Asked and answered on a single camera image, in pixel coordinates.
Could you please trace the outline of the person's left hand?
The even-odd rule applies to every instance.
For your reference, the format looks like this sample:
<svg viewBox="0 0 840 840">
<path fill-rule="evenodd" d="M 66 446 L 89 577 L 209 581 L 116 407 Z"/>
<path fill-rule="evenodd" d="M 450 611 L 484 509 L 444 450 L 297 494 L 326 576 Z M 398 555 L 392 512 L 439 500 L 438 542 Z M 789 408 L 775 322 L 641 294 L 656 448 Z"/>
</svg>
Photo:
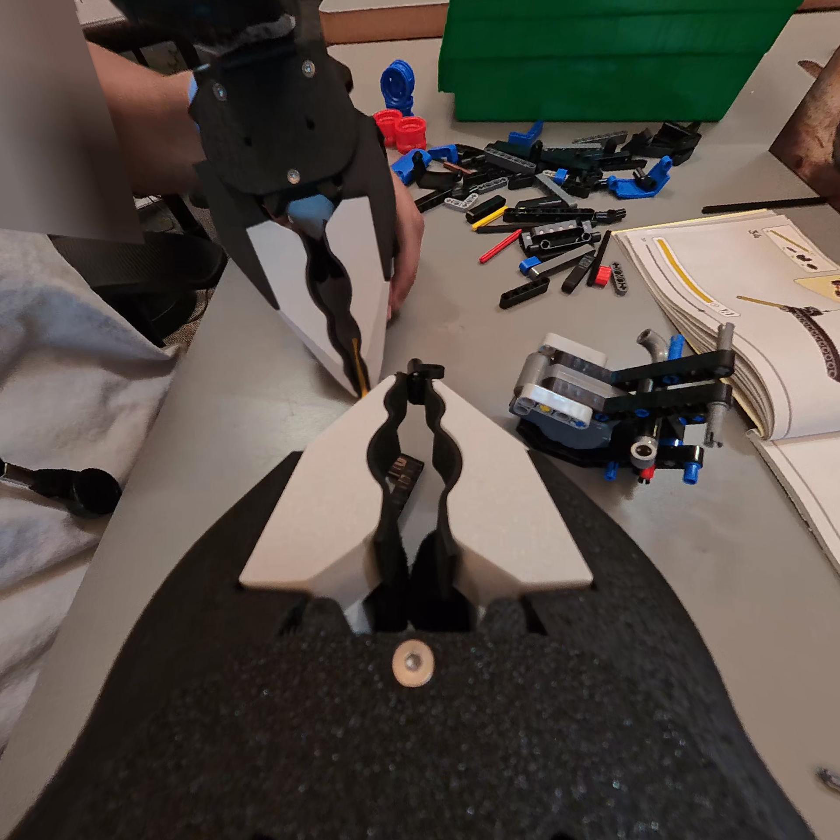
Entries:
<svg viewBox="0 0 840 840">
<path fill-rule="evenodd" d="M 394 269 L 388 300 L 387 318 L 391 320 L 403 306 L 417 277 L 424 237 L 424 216 L 417 209 L 407 187 L 392 173 L 395 195 Z"/>
</svg>

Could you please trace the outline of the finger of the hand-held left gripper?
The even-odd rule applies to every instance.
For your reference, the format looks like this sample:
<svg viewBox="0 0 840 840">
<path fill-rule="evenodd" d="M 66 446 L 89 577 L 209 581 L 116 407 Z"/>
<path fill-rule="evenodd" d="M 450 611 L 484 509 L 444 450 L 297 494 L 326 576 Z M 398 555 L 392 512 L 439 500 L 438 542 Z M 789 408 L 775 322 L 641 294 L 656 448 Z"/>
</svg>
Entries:
<svg viewBox="0 0 840 840">
<path fill-rule="evenodd" d="M 338 205 L 326 224 L 324 242 L 343 271 L 320 285 L 322 301 L 328 304 L 320 329 L 322 362 L 343 387 L 359 396 L 351 340 L 360 339 L 371 391 L 381 379 L 390 293 L 366 196 Z"/>
<path fill-rule="evenodd" d="M 322 301 L 320 285 L 328 278 L 338 277 L 343 268 L 339 265 L 338 270 L 328 273 L 324 281 L 316 282 L 311 289 L 309 252 L 299 234 L 269 220 L 249 228 L 248 237 L 266 273 L 280 317 L 337 381 L 321 357 L 320 329 L 328 304 Z"/>
</svg>

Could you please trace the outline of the long black lego axle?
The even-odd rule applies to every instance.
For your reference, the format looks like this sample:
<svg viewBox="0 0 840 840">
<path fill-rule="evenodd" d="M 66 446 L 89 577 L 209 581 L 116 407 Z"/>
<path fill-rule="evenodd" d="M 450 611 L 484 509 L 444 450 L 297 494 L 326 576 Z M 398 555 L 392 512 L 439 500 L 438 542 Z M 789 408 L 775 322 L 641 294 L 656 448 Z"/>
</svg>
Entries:
<svg viewBox="0 0 840 840">
<path fill-rule="evenodd" d="M 704 206 L 700 212 L 703 215 L 742 214 L 763 210 L 821 206 L 829 203 L 830 200 L 824 196 L 805 196 L 768 201 L 713 204 Z"/>
</svg>

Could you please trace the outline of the lego set box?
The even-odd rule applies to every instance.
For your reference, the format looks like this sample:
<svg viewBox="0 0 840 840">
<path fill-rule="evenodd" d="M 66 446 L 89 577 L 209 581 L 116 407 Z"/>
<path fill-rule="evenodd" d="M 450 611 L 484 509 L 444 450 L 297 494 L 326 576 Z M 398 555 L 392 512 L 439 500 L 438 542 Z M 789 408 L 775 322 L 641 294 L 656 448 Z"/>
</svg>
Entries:
<svg viewBox="0 0 840 840">
<path fill-rule="evenodd" d="M 813 82 L 772 142 L 770 153 L 839 210 L 839 50 L 820 66 L 801 60 Z"/>
</svg>

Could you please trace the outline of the black office chair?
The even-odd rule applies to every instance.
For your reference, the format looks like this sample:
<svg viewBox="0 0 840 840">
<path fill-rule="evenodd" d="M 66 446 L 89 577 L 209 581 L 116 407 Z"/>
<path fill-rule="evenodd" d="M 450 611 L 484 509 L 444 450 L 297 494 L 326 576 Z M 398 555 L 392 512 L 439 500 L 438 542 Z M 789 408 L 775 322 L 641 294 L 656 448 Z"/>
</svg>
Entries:
<svg viewBox="0 0 840 840">
<path fill-rule="evenodd" d="M 49 239 L 102 300 L 159 348 L 187 324 L 196 293 L 215 288 L 228 262 L 219 245 L 183 234 L 146 232 L 140 245 Z"/>
</svg>

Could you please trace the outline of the black lego beam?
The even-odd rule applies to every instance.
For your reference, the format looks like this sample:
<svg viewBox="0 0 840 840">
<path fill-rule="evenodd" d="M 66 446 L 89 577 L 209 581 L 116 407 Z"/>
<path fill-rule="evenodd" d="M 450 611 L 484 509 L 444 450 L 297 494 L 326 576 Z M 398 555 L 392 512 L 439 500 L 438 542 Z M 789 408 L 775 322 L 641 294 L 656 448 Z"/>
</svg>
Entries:
<svg viewBox="0 0 840 840">
<path fill-rule="evenodd" d="M 386 473 L 386 483 L 396 515 L 402 515 L 419 481 L 425 463 L 415 457 L 401 453 Z"/>
</svg>

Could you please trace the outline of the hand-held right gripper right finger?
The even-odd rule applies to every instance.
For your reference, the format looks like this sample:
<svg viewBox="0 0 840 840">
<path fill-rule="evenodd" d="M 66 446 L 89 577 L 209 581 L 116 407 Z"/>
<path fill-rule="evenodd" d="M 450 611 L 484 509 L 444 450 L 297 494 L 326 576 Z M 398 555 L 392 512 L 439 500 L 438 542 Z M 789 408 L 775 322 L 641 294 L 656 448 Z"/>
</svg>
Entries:
<svg viewBox="0 0 840 840">
<path fill-rule="evenodd" d="M 411 624 L 467 632 L 497 599 L 590 587 L 528 448 L 440 380 L 425 382 L 424 401 L 444 491 L 411 570 Z"/>
</svg>

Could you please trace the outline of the blue lego wheel hub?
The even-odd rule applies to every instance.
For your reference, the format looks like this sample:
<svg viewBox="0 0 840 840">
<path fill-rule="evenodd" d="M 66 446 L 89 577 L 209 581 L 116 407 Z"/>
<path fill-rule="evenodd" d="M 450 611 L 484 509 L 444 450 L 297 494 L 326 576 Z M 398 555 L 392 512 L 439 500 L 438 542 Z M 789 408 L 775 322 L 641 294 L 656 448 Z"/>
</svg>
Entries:
<svg viewBox="0 0 840 840">
<path fill-rule="evenodd" d="M 415 76 L 405 60 L 396 59 L 383 70 L 380 86 L 386 109 L 398 111 L 404 118 L 413 116 Z"/>
</svg>

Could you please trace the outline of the red lego axle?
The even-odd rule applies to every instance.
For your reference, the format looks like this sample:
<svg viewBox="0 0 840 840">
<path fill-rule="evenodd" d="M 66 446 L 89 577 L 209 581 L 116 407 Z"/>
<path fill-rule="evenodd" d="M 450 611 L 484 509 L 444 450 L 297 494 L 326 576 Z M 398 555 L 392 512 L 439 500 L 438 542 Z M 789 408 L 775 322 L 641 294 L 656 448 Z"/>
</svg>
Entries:
<svg viewBox="0 0 840 840">
<path fill-rule="evenodd" d="M 478 258 L 478 262 L 480 265 L 485 265 L 490 260 L 494 259 L 500 253 L 502 253 L 505 249 L 509 248 L 511 245 L 515 244 L 520 236 L 522 235 L 522 230 L 520 228 L 515 228 L 513 231 L 509 233 L 507 237 L 502 239 L 499 243 L 493 245 L 491 248 L 488 249 L 487 252 L 482 254 Z"/>
</svg>

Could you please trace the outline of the pile of lego beams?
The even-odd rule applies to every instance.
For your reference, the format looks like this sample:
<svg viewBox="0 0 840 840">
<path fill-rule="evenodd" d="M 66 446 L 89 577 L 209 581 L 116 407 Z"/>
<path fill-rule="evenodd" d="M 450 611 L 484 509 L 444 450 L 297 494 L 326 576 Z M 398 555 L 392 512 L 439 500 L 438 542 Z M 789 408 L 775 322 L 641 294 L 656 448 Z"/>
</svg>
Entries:
<svg viewBox="0 0 840 840">
<path fill-rule="evenodd" d="M 606 179 L 631 178 L 636 169 L 649 172 L 666 155 L 673 161 L 671 173 L 694 153 L 700 126 L 666 121 L 656 131 L 643 129 L 631 137 L 612 132 L 550 147 L 537 122 L 482 150 L 462 143 L 414 150 L 392 169 L 403 184 L 423 191 L 415 202 L 422 214 L 448 207 L 475 233 L 507 237 L 522 230 L 516 242 L 525 256 L 520 272 L 536 277 L 546 271 L 542 279 L 506 293 L 500 301 L 505 308 L 541 293 L 540 284 L 562 269 L 563 257 L 580 261 L 565 291 L 588 277 L 601 264 L 612 226 L 627 215 L 625 204 L 645 199 L 619 200 L 607 190 Z"/>
</svg>

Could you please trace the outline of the person's left forearm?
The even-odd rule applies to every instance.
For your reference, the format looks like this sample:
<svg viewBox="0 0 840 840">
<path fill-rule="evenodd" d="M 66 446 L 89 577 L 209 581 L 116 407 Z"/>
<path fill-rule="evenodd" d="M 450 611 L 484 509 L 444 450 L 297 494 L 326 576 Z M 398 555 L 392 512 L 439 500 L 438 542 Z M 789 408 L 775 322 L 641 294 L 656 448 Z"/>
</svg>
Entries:
<svg viewBox="0 0 840 840">
<path fill-rule="evenodd" d="M 88 49 L 133 193 L 199 192 L 194 165 L 204 152 L 188 111 L 192 73 L 163 76 L 98 45 Z"/>
</svg>

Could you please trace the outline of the green plastic bin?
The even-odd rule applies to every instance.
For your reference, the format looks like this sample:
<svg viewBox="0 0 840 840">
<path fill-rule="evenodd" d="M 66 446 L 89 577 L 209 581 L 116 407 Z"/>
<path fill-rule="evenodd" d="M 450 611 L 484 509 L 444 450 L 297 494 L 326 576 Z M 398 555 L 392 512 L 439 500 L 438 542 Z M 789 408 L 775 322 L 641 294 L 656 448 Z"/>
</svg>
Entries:
<svg viewBox="0 0 840 840">
<path fill-rule="evenodd" d="M 716 122 L 796 1 L 451 1 L 459 121 Z"/>
</svg>

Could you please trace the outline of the blue curved lego panel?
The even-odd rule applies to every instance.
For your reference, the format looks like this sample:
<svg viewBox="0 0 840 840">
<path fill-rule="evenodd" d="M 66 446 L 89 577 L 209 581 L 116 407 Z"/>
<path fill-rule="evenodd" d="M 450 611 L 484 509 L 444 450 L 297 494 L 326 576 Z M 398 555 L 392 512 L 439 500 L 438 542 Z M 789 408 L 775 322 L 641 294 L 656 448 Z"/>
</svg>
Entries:
<svg viewBox="0 0 840 840">
<path fill-rule="evenodd" d="M 614 175 L 606 179 L 607 190 L 621 201 L 654 197 L 669 182 L 673 161 L 664 156 L 650 171 L 636 169 L 631 178 L 618 178 Z"/>
</svg>

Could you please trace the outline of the black lego connector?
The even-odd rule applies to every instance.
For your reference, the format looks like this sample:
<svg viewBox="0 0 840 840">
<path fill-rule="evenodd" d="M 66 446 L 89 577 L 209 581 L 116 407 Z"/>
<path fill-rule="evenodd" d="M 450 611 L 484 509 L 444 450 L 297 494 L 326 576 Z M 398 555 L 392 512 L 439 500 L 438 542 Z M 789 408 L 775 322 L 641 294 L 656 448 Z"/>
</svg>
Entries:
<svg viewBox="0 0 840 840">
<path fill-rule="evenodd" d="M 422 362 L 418 358 L 411 359 L 406 368 L 407 400 L 413 405 L 424 405 L 426 402 L 427 384 L 434 380 L 441 380 L 445 376 L 445 367 L 441 364 Z"/>
</svg>

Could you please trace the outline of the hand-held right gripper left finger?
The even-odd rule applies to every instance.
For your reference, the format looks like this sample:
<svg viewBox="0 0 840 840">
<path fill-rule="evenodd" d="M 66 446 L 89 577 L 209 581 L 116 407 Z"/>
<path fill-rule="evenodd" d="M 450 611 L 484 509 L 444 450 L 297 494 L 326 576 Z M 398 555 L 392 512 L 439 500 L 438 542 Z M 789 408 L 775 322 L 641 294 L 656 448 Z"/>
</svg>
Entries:
<svg viewBox="0 0 840 840">
<path fill-rule="evenodd" d="M 375 632 L 407 626 L 408 571 L 386 473 L 402 453 L 406 374 L 388 376 L 304 450 L 242 586 L 362 602 Z"/>
</svg>

